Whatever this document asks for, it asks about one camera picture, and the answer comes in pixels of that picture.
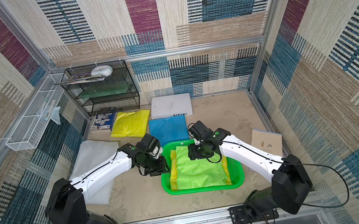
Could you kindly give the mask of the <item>blue raincoat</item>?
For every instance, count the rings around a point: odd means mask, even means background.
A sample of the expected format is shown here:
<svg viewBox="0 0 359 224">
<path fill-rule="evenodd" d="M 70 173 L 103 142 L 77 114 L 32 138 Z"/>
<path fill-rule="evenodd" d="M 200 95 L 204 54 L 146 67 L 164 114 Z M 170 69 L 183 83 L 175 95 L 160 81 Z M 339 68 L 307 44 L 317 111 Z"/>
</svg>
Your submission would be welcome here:
<svg viewBox="0 0 359 224">
<path fill-rule="evenodd" d="M 190 139 L 184 115 L 151 120 L 149 127 L 150 134 L 159 140 L 162 147 L 171 142 Z"/>
</svg>

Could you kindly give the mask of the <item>green plastic basket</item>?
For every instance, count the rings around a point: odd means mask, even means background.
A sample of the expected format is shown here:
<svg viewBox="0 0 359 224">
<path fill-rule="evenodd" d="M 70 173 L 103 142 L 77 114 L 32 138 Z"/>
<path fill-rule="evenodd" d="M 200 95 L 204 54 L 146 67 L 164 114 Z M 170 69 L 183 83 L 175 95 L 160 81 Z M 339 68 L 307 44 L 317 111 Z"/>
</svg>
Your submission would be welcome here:
<svg viewBox="0 0 359 224">
<path fill-rule="evenodd" d="M 166 144 L 163 147 L 162 155 L 165 157 L 167 164 L 171 165 L 171 157 L 170 152 L 172 150 L 175 150 L 177 146 L 188 146 L 190 144 L 194 143 L 194 140 L 185 140 L 185 141 L 178 141 L 178 142 L 171 142 Z M 232 190 L 239 188 L 244 180 L 244 170 L 242 168 L 242 165 L 240 162 L 232 159 L 227 158 L 227 168 L 229 170 L 230 178 L 231 178 L 231 185 L 224 185 L 224 186 L 212 186 L 212 187 L 201 187 L 201 188 L 195 188 L 195 189 L 188 189 L 188 190 L 180 190 L 180 191 L 173 191 L 170 187 L 170 173 L 162 174 L 161 175 L 161 183 L 162 187 L 168 194 L 171 195 L 184 195 L 184 194 L 192 194 L 192 193 L 198 193 L 198 192 L 209 192 L 209 191 L 221 191 L 221 190 Z"/>
</svg>

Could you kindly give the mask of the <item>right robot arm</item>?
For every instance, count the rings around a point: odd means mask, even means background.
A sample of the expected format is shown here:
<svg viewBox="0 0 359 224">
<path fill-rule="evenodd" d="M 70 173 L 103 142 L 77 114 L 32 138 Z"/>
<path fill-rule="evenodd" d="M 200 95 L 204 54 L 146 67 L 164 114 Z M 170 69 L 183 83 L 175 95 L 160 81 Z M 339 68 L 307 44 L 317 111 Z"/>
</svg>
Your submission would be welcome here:
<svg viewBox="0 0 359 224">
<path fill-rule="evenodd" d="M 252 191 L 243 203 L 244 215 L 251 222 L 276 208 L 293 215 L 298 213 L 312 188 L 312 181 L 298 157 L 261 151 L 221 128 L 190 131 L 189 136 L 194 139 L 188 150 L 191 160 L 209 160 L 215 154 L 225 156 L 248 166 L 271 183 L 267 189 Z"/>
</svg>

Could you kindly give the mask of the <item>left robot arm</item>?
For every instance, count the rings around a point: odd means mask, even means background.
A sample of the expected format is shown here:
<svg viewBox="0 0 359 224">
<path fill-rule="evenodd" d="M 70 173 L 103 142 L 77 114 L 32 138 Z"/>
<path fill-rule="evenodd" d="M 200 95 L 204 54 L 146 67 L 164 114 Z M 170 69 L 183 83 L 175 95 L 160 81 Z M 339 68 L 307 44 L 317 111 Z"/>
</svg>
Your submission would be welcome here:
<svg viewBox="0 0 359 224">
<path fill-rule="evenodd" d="M 45 215 L 49 224 L 118 224 L 107 215 L 90 212 L 86 200 L 117 176 L 137 167 L 141 176 L 170 172 L 158 139 L 145 135 L 136 145 L 125 144 L 116 153 L 82 176 L 59 179 L 52 187 Z"/>
</svg>

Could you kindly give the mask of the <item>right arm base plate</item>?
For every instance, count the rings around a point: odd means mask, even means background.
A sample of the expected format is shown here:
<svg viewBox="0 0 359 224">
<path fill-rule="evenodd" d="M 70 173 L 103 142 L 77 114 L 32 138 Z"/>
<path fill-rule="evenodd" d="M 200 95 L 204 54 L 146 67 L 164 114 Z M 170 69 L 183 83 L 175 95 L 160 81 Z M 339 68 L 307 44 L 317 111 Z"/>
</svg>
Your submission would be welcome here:
<svg viewBox="0 0 359 224">
<path fill-rule="evenodd" d="M 268 209 L 263 212 L 257 212 L 243 205 L 228 208 L 233 224 L 251 224 L 259 221 L 274 220 L 279 218 L 276 209 Z"/>
</svg>

